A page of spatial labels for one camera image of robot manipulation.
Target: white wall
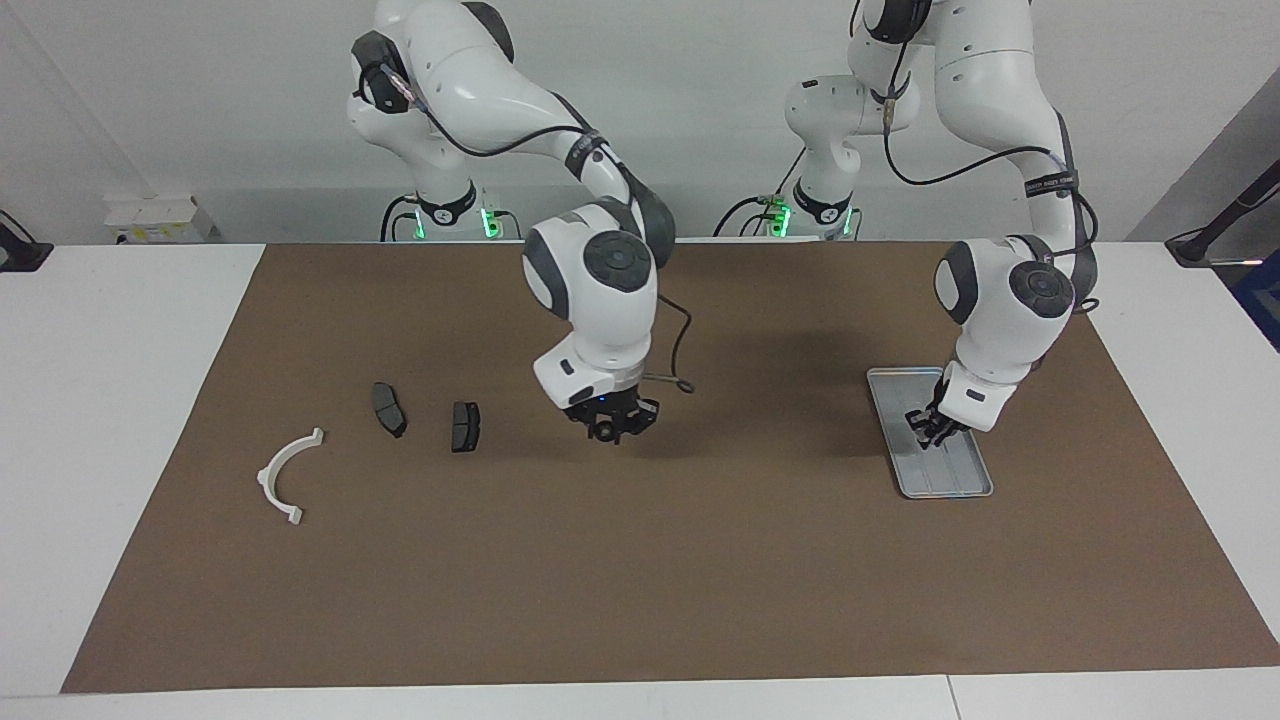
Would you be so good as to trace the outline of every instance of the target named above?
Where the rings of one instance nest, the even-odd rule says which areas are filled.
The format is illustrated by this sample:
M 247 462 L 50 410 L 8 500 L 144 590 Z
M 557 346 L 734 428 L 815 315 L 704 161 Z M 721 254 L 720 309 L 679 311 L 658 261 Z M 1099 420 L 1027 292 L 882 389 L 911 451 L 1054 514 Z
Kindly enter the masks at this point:
M 777 184 L 799 149 L 783 95 L 844 69 L 851 5 L 809 0 L 803 15 L 783 17 L 767 0 L 493 1 L 521 69 L 609 136 L 673 206 L 682 234 L 708 232 L 733 200 Z M 140 182 L 196 193 L 229 241 L 372 237 L 408 176 L 346 123 L 347 54 L 371 8 L 0 0 L 0 202 L 55 242 L 102 241 L 101 196 Z M 1070 123 L 1106 240 L 1133 229 L 1280 64 L 1280 3 L 1041 0 L 1034 15 L 1041 77 Z M 36 49 L 19 46 L 15 18 Z M 31 70 L 40 50 L 65 86 Z M 78 120 L 67 88 L 82 100 Z M 911 190 L 888 174 L 876 138 L 861 145 L 867 234 L 1025 228 L 1011 167 Z M 946 133 L 932 104 L 895 149 L 916 176 L 979 155 Z M 540 158 L 484 161 L 476 176 L 526 227 L 584 199 Z

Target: green led light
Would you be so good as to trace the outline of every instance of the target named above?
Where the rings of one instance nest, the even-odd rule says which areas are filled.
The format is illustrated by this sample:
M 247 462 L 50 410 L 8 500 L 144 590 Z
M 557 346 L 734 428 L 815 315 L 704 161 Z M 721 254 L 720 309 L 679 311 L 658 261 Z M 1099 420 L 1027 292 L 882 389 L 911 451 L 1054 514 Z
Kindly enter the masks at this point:
M 778 210 L 782 214 L 781 220 L 774 220 L 773 227 L 769 228 L 773 232 L 773 237 L 786 237 L 787 231 L 791 229 L 791 208 L 785 202 L 780 204 Z
M 502 234 L 502 223 L 486 208 L 480 209 L 480 219 L 484 222 L 485 237 L 493 240 Z

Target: black cable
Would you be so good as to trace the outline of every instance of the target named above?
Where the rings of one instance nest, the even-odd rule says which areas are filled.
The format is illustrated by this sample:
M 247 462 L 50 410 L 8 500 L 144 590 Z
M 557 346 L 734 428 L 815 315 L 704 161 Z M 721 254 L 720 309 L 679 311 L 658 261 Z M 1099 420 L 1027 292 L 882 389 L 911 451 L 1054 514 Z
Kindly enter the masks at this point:
M 412 200 L 410 200 L 410 197 L 411 196 L 401 195 L 396 200 L 392 200 L 390 205 L 387 206 L 387 211 L 383 213 L 383 228 L 378 233 L 378 242 L 387 242 L 387 229 L 392 223 L 392 214 L 396 213 L 396 209 L 404 202 L 411 202 Z
M 742 229 L 737 231 L 737 236 L 739 237 L 746 237 L 746 225 L 751 224 L 754 220 L 760 220 L 763 223 L 763 220 L 768 220 L 768 219 L 769 219 L 769 214 L 768 213 L 760 213 L 759 215 L 751 215 L 750 218 L 746 219 L 745 223 L 742 223 Z M 754 234 L 759 234 L 759 232 L 760 232 L 760 225 L 755 225 L 755 233 Z
M 1091 224 L 1089 234 L 1085 237 L 1084 242 L 1082 242 L 1080 245 L 1076 245 L 1075 247 L 1073 247 L 1070 250 L 1059 250 L 1057 252 L 1050 252 L 1048 254 L 1050 258 L 1062 258 L 1062 256 L 1066 256 L 1066 255 L 1079 255 L 1080 252 L 1083 252 L 1083 251 L 1088 250 L 1089 247 L 1092 247 L 1093 243 L 1098 241 L 1098 214 L 1093 210 L 1093 205 L 1088 200 L 1085 200 L 1085 197 L 1083 195 L 1080 195 L 1080 191 L 1078 191 L 1078 190 L 1071 191 L 1071 199 L 1076 204 L 1079 204 L 1080 208 L 1083 208 L 1085 213 L 1088 213 L 1088 215 L 1089 215 L 1089 224 Z
M 897 54 L 897 64 L 893 65 L 893 74 L 890 77 L 890 81 L 888 81 L 888 94 L 890 95 L 895 95 L 895 94 L 897 94 L 900 91 L 900 88 L 897 87 L 897 73 L 899 73 L 899 70 L 902 69 L 902 60 L 906 58 L 906 49 L 908 49 L 909 42 L 910 42 L 909 40 L 908 41 L 902 41 L 902 49 Z M 910 83 L 910 82 L 911 82 L 911 76 L 910 76 L 910 73 L 908 73 L 906 82 L 904 83 L 904 86 L 908 85 L 908 83 Z M 1023 145 L 1023 146 L 1019 146 L 1019 147 L 1012 147 L 1012 149 L 1009 149 L 1009 150 L 1002 150 L 1000 152 L 996 152 L 993 155 L 983 158 L 982 160 L 978 160 L 977 163 L 970 163 L 969 165 L 965 165 L 964 168 L 960 168 L 959 170 L 955 170 L 952 173 L 947 173 L 945 176 L 938 176 L 936 178 L 929 178 L 927 181 L 918 181 L 918 179 L 911 179 L 911 178 L 906 177 L 905 174 L 902 174 L 902 170 L 900 170 L 897 168 L 897 164 L 893 161 L 893 151 L 890 150 L 890 145 L 888 145 L 888 136 L 890 136 L 890 127 L 888 126 L 884 127 L 882 135 L 884 137 L 884 158 L 888 160 L 890 169 L 893 170 L 893 174 L 897 176 L 897 179 L 905 182 L 906 184 L 911 184 L 911 186 L 915 186 L 915 187 L 924 187 L 924 186 L 929 186 L 929 184 L 937 184 L 940 182 L 946 182 L 948 179 L 957 178 L 957 177 L 960 177 L 960 176 L 963 176 L 965 173 L 973 172 L 973 170 L 975 170 L 975 169 L 978 169 L 978 168 L 988 164 L 988 163 L 995 163 L 996 160 L 1002 160 L 1005 158 L 1009 158 L 1010 155 L 1018 155 L 1018 154 L 1021 154 L 1021 152 L 1039 152 L 1042 155 L 1047 155 L 1051 160 L 1053 160 L 1055 163 L 1057 163 L 1057 158 L 1053 156 L 1053 151 L 1048 150 L 1047 147 L 1038 147 L 1038 146 L 1034 146 L 1034 145 Z
M 392 82 L 393 86 L 397 85 L 394 81 L 399 81 L 401 83 L 403 83 L 404 87 L 408 87 L 408 83 L 404 81 L 404 78 L 402 78 L 399 73 L 393 70 L 390 65 L 388 65 L 387 63 L 383 63 L 381 65 L 379 65 L 379 68 L 383 70 L 383 74 L 388 77 L 388 79 L 393 81 Z M 436 119 L 435 113 L 431 113 L 431 108 L 426 104 L 426 100 L 417 97 L 413 94 L 406 95 L 404 99 L 410 100 L 419 110 L 421 110 L 428 117 L 429 120 L 431 120 L 431 124 L 434 124 L 435 128 L 440 131 L 440 135 L 444 136 L 444 140 L 449 141 L 449 145 L 457 147 L 461 152 L 466 155 L 471 155 L 472 158 L 495 158 L 498 155 L 502 155 L 503 152 L 511 152 L 512 150 L 520 147 L 521 145 L 529 141 L 538 140 L 544 135 L 552 135 L 554 132 L 576 132 L 577 135 L 586 135 L 588 132 L 575 126 L 550 126 L 534 131 L 521 137 L 520 140 L 515 140 L 507 145 L 503 145 L 502 147 L 498 147 L 497 150 L 472 150 L 466 145 L 462 145 L 461 142 L 454 140 L 452 135 L 449 135 L 449 131 L 445 129 L 443 124 L 440 124 L 439 119 Z
M 908 73 L 906 82 L 902 83 L 904 88 L 899 88 L 897 87 L 897 73 L 902 69 L 902 60 L 906 58 L 906 49 L 908 49 L 909 42 L 910 42 L 909 40 L 902 41 L 902 49 L 899 50 L 899 53 L 897 53 L 897 63 L 893 65 L 893 74 L 890 77 L 890 81 L 888 81 L 888 95 L 890 96 L 900 95 L 901 91 L 905 88 L 905 86 L 911 82 L 911 76 L 910 76 L 910 73 Z M 995 152 L 992 155 L 988 155 L 987 158 L 983 158 L 982 160 L 978 160 L 975 163 L 970 163 L 968 165 L 965 165 L 964 168 L 960 168 L 959 170 L 950 172 L 950 173 L 947 173 L 945 176 L 938 176 L 936 178 L 929 178 L 929 179 L 925 179 L 925 181 L 918 181 L 918 179 L 913 179 L 913 178 L 909 178 L 905 174 L 902 174 L 902 170 L 900 170 L 897 168 L 897 163 L 893 161 L 893 151 L 890 149 L 890 141 L 888 141 L 888 137 L 891 135 L 891 129 L 892 128 L 890 127 L 890 124 L 886 124 L 884 128 L 883 128 L 883 132 L 881 133 L 881 136 L 882 136 L 882 138 L 884 141 L 884 159 L 888 160 L 888 167 L 890 167 L 891 170 L 893 170 L 893 174 L 897 176 L 897 179 L 905 182 L 906 184 L 915 186 L 915 187 L 924 187 L 924 186 L 937 184 L 937 183 L 941 183 L 941 182 L 955 179 L 955 178 L 957 178 L 957 177 L 960 177 L 960 176 L 963 176 L 965 173 L 973 172 L 973 170 L 975 170 L 975 169 L 978 169 L 978 168 L 988 164 L 988 163 L 995 163 L 996 160 L 1002 160 L 1005 158 L 1009 158 L 1011 155 L 1019 155 L 1021 152 L 1039 152 L 1041 155 L 1047 156 L 1050 160 L 1053 160 L 1055 164 L 1057 164 L 1059 167 L 1061 167 L 1061 163 L 1059 161 L 1057 156 L 1053 155 L 1052 150 L 1050 150 L 1047 147 L 1041 147 L 1041 146 L 1037 146 L 1037 145 L 1021 145 L 1021 146 L 1018 146 L 1018 147 L 1011 147 L 1009 150 L 1002 150 L 1000 152 Z M 1059 252 L 1053 252 L 1053 254 L 1050 255 L 1051 258 L 1062 258 L 1064 255 L 1075 255 L 1075 254 L 1079 254 L 1079 252 L 1084 251 L 1085 249 L 1088 249 L 1089 246 L 1092 246 L 1098 240 L 1098 233 L 1100 233 L 1098 214 L 1097 214 L 1097 211 L 1093 210 L 1093 205 L 1089 204 L 1088 200 L 1085 200 L 1084 195 L 1080 193 L 1079 190 L 1073 190 L 1071 191 L 1071 200 L 1073 200 L 1073 202 L 1075 202 L 1080 208 L 1083 208 L 1085 213 L 1088 213 L 1089 220 L 1092 223 L 1092 228 L 1089 231 L 1089 236 L 1088 236 L 1088 238 L 1082 245 L 1078 245 L 1078 246 L 1075 246 L 1075 247 L 1073 247 L 1070 250 L 1062 250 L 1062 251 L 1059 251 Z
M 805 151 L 805 149 L 801 147 L 800 152 L 796 152 L 796 159 L 791 161 L 791 167 L 787 168 L 787 174 L 782 176 L 782 182 L 778 183 L 778 187 L 777 187 L 777 190 L 773 191 L 773 195 L 782 195 L 782 188 L 786 187 L 787 186 L 787 181 L 791 179 L 791 173 L 796 172 L 796 168 L 800 167 L 800 160 L 804 158 L 804 151 Z M 755 229 L 751 231 L 751 234 L 753 236 L 760 234 L 760 225 L 763 225 L 763 224 L 764 224 L 764 220 L 758 222 L 755 224 Z
M 685 325 L 680 328 L 680 334 L 676 336 L 676 342 L 675 345 L 671 346 L 671 377 L 676 379 L 676 387 L 680 388 L 680 392 L 685 395 L 692 395 L 698 388 L 694 387 L 694 383 L 680 377 L 680 370 L 676 369 L 676 363 L 680 357 L 680 345 L 685 342 L 685 334 L 689 332 L 689 325 L 694 324 L 694 314 L 690 313 L 689 310 L 685 310 L 678 304 L 672 301 L 666 295 L 662 295 L 660 292 L 658 293 L 658 300 L 660 300 L 664 305 L 667 305 L 676 313 L 680 313 L 681 315 L 685 316 Z
M 724 217 L 721 218 L 721 222 L 716 224 L 716 232 L 712 233 L 712 237 L 719 237 L 721 231 L 723 231 L 724 225 L 728 224 L 730 218 L 732 218 L 735 213 L 737 213 L 739 210 L 746 208 L 753 202 L 755 202 L 756 205 L 764 205 L 765 200 L 758 195 L 755 197 L 744 197 L 742 200 L 735 202 L 733 206 L 728 209 L 728 213 L 724 213 Z
M 36 236 L 31 234 L 31 231 L 28 231 L 27 228 L 24 228 L 24 227 L 22 225 L 22 223 L 19 223 L 19 222 L 18 222 L 18 218 L 14 218 L 13 215 L 10 215 L 9 213 L 5 213 L 4 210 L 0 210 L 0 215 L 3 215 L 3 217 L 4 217 L 4 219 L 9 220 L 9 223 L 10 223 L 10 224 L 12 224 L 13 227 L 15 227 L 15 228 L 18 228 L 19 231 L 22 231 L 22 234 L 27 236 L 27 240 L 29 240 L 29 241 L 32 242 L 32 245 L 36 245 L 36 243 L 37 243 L 37 241 L 36 241 Z
M 858 18 L 858 8 L 863 5 L 863 0 L 854 3 L 854 13 L 849 15 L 849 37 L 854 36 L 854 20 Z
M 498 211 L 495 211 L 493 214 L 493 217 L 494 218 L 511 218 L 511 222 L 516 223 L 516 240 L 522 240 L 525 237 L 525 232 L 520 229 L 520 218 L 517 218 L 509 210 L 498 210 Z
M 392 220 L 392 242 L 399 242 L 399 238 L 396 237 L 396 225 L 398 225 L 401 220 L 417 220 L 417 215 L 413 213 L 401 213 L 399 215 L 396 215 L 396 219 Z

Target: black stand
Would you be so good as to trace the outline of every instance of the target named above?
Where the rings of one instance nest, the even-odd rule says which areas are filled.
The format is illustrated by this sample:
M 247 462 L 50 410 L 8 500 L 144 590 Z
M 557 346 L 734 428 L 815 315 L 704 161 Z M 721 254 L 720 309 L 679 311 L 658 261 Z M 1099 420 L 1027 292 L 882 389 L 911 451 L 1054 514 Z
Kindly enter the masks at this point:
M 35 273 L 54 251 L 47 242 L 23 242 L 4 223 L 0 223 L 0 247 L 9 259 L 0 265 L 0 273 Z
M 1206 225 L 1199 234 L 1190 240 L 1170 240 L 1165 242 L 1165 247 L 1172 252 L 1174 260 L 1178 260 L 1178 264 L 1184 268 L 1211 266 L 1210 261 L 1204 258 L 1208 252 L 1208 246 L 1213 245 L 1213 241 L 1226 232 L 1226 228 L 1235 224 L 1236 220 L 1249 214 L 1260 202 L 1266 200 L 1267 195 L 1277 184 L 1280 184 L 1280 160 L 1276 160 L 1275 164 L 1267 168 L 1267 172 L 1253 181 L 1253 184 L 1242 192 L 1234 202 L 1228 205 L 1226 210 L 1222 210 L 1213 218 L 1213 222 Z

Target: black brake pad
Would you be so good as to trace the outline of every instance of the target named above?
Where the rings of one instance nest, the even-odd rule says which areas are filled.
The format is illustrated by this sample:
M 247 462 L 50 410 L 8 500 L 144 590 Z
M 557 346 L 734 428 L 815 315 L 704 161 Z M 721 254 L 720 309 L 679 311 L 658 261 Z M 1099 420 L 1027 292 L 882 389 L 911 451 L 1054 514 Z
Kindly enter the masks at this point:
M 408 420 L 404 419 L 404 413 L 396 400 L 396 388 L 387 383 L 374 383 L 374 413 L 378 414 L 378 421 L 387 432 L 397 438 L 404 436 Z
M 475 402 L 453 404 L 453 452 L 475 452 L 480 443 L 480 406 Z

